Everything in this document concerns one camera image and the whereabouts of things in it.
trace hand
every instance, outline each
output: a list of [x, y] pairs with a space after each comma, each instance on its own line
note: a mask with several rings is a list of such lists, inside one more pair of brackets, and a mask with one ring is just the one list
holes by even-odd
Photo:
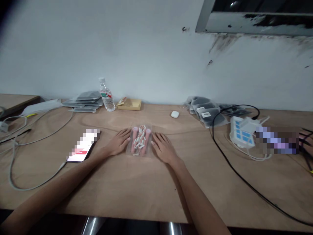
[[166, 135], [163, 133], [152, 134], [154, 141], [151, 141], [153, 148], [156, 151], [157, 156], [170, 165], [180, 158], [177, 156], [175, 149]]
[[108, 156], [113, 156], [121, 153], [126, 145], [130, 141], [130, 130], [123, 129], [119, 131], [116, 136], [114, 136], [111, 141], [107, 144], [105, 150], [108, 153]]

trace cardboard box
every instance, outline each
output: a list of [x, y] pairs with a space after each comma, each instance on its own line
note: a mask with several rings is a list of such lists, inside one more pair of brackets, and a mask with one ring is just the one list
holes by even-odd
[[139, 99], [127, 99], [126, 97], [121, 99], [117, 103], [117, 108], [122, 110], [136, 110], [140, 111], [141, 100]]

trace pink cylinder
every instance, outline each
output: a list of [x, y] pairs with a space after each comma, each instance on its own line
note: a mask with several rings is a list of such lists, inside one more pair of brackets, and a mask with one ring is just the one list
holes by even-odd
[[134, 127], [133, 128], [133, 139], [132, 139], [132, 143], [131, 143], [131, 153], [135, 152], [135, 146], [134, 146], [134, 141], [137, 138], [137, 133], [138, 133], [138, 127]]

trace bottle label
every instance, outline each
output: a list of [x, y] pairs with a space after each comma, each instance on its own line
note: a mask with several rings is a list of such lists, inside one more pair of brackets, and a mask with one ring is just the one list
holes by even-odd
[[112, 93], [109, 91], [109, 92], [101, 92], [101, 96], [103, 99], [111, 99], [112, 98]]

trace white wall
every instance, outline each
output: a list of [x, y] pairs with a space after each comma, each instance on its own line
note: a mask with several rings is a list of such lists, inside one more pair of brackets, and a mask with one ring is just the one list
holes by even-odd
[[116, 99], [313, 111], [310, 39], [196, 34], [203, 0], [21, 2], [0, 42], [0, 93], [70, 98], [104, 76]]

